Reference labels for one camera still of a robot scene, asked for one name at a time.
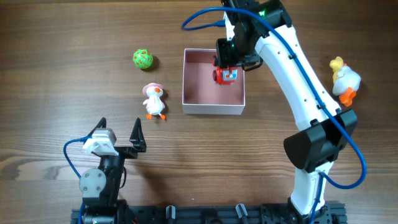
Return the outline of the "red toy fire truck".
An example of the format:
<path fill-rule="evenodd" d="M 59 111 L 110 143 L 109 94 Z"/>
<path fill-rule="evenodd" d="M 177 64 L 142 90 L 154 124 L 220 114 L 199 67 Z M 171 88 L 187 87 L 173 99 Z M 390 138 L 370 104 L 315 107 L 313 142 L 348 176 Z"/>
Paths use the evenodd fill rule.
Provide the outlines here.
<path fill-rule="evenodd" d="M 221 68 L 218 65 L 218 58 L 216 55 L 213 56 L 213 80 L 219 85 L 230 85 L 233 84 L 238 77 L 238 69 L 236 67 Z"/>

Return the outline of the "white box pink interior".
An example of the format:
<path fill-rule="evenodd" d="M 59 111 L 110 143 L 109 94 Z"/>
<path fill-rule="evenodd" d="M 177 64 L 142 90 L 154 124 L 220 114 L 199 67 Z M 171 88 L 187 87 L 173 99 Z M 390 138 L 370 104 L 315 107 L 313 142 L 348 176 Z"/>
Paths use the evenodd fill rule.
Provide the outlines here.
<path fill-rule="evenodd" d="M 245 72 L 239 68 L 230 85 L 213 79 L 215 49 L 185 49 L 182 106 L 185 114 L 241 115 L 246 105 Z"/>

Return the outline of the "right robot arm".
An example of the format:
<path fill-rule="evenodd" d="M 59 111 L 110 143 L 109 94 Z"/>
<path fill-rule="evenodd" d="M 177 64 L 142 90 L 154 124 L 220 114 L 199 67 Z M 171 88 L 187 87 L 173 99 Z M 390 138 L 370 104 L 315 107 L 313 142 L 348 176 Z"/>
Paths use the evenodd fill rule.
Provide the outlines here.
<path fill-rule="evenodd" d="M 225 39 L 217 41 L 217 64 L 255 69 L 265 63 L 282 89 L 298 133 L 284 140 L 295 166 L 292 216 L 310 223 L 321 214 L 328 173 L 351 144 L 358 119 L 327 93 L 306 59 L 292 20 L 280 1 L 223 1 Z"/>

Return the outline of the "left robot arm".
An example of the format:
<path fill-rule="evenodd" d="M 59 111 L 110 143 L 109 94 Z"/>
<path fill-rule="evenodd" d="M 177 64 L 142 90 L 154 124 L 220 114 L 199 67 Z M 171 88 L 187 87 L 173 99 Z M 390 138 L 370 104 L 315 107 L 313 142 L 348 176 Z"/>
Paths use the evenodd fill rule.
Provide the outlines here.
<path fill-rule="evenodd" d="M 146 152 L 146 142 L 141 120 L 136 119 L 129 138 L 131 146 L 116 146 L 116 136 L 106 127 L 102 118 L 95 129 L 84 140 L 87 154 L 100 158 L 99 166 L 89 169 L 80 177 L 79 187 L 84 203 L 80 223 L 137 223 L 138 218 L 125 200 L 119 199 L 119 189 L 124 187 L 127 171 L 125 160 L 137 159 Z"/>

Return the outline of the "white plush duck yellow hair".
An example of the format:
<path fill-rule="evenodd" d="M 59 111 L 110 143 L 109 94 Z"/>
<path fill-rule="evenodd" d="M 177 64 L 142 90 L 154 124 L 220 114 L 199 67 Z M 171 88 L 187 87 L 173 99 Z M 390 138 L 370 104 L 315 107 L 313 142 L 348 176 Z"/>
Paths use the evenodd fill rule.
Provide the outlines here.
<path fill-rule="evenodd" d="M 361 77 L 353 71 L 341 57 L 330 61 L 330 68 L 333 70 L 332 93 L 338 97 L 341 104 L 349 107 L 359 89 Z"/>

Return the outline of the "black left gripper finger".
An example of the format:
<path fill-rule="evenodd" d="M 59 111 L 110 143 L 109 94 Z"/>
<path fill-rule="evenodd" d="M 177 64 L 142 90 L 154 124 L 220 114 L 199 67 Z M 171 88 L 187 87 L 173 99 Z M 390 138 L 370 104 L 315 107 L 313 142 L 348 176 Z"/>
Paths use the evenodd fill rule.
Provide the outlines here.
<path fill-rule="evenodd" d="M 146 146 L 146 141 L 144 139 L 144 134 L 142 132 L 142 125 L 140 118 L 137 118 L 134 123 L 134 127 L 132 129 L 129 141 L 132 144 L 132 147 L 137 152 L 146 152 L 147 146 Z"/>
<path fill-rule="evenodd" d="M 89 136 L 91 136 L 97 128 L 106 128 L 106 118 L 102 117 L 98 124 L 89 132 Z"/>

